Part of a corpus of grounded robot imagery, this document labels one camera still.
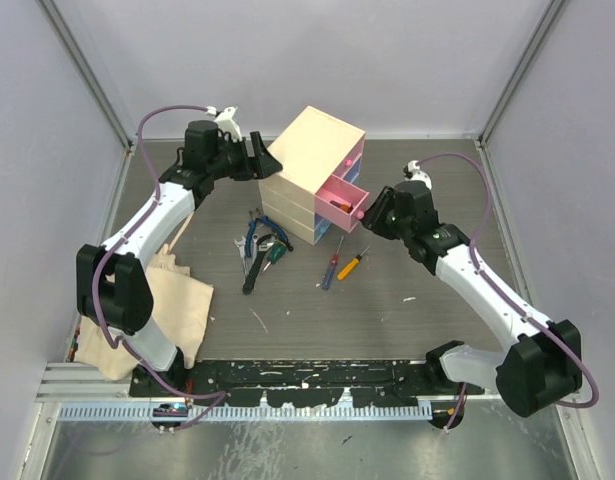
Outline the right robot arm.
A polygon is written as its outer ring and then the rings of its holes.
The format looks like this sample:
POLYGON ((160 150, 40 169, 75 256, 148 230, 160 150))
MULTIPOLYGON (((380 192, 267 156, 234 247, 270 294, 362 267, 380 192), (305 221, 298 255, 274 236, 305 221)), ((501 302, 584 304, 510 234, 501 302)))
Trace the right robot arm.
POLYGON ((551 320, 502 282, 467 235, 439 220, 424 182, 384 187, 362 224, 402 241, 409 256, 458 293, 501 345, 491 352, 452 341, 430 351, 425 379, 431 390, 446 394, 459 383, 471 384, 498 393, 514 413, 528 417, 581 388, 578 329, 569 320, 551 320))

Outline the black adjustable wrench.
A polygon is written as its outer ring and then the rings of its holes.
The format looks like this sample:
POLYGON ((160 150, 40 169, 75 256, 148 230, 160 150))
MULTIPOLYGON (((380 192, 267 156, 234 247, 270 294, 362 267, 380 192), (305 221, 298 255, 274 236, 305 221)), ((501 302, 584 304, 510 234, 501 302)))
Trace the black adjustable wrench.
POLYGON ((268 250, 274 245, 275 237, 272 234, 267 234, 259 238, 256 243, 257 254, 249 269, 249 273, 242 286, 242 293, 249 295, 253 292, 257 277, 260 273, 263 261, 268 250))

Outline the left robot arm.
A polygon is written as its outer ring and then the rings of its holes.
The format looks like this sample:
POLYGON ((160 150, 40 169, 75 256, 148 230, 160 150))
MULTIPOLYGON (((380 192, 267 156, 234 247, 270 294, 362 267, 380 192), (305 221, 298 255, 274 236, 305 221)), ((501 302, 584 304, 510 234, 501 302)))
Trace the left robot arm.
POLYGON ((97 324, 112 348, 124 347, 165 396, 187 384, 183 352, 153 318, 146 269, 173 229, 194 213, 217 181, 266 179, 282 169, 259 132, 247 139, 219 120, 188 124, 173 165, 156 179, 141 209, 102 245, 76 255, 77 308, 97 324))

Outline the cream drawer cabinet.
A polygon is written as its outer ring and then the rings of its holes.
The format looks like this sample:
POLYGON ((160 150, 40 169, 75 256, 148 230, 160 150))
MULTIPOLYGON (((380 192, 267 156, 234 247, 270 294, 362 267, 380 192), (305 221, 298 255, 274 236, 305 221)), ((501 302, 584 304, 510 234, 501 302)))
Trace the cream drawer cabinet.
POLYGON ((362 136, 364 130, 306 107, 268 147, 283 169, 259 183, 263 213, 314 245, 315 194, 362 136))

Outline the large pink drawer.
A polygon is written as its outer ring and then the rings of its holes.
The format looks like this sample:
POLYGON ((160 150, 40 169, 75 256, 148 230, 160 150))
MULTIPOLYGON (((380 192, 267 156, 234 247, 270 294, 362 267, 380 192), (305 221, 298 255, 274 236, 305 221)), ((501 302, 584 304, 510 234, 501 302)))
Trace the large pink drawer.
POLYGON ((347 233, 363 219, 369 193, 331 175, 315 194, 315 213, 347 233))

